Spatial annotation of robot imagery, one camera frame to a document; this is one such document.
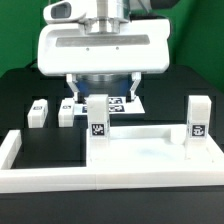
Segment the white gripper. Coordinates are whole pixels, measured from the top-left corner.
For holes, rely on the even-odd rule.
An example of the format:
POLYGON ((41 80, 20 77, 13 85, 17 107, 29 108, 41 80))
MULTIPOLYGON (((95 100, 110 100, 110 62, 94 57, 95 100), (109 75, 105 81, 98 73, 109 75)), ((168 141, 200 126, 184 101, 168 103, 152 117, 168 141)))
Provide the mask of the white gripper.
POLYGON ((167 18, 133 20, 128 0, 61 0, 43 10, 46 26, 37 64, 47 76, 66 75, 76 103, 85 101, 75 74, 127 74, 133 102, 141 73, 162 73, 170 63, 167 18))

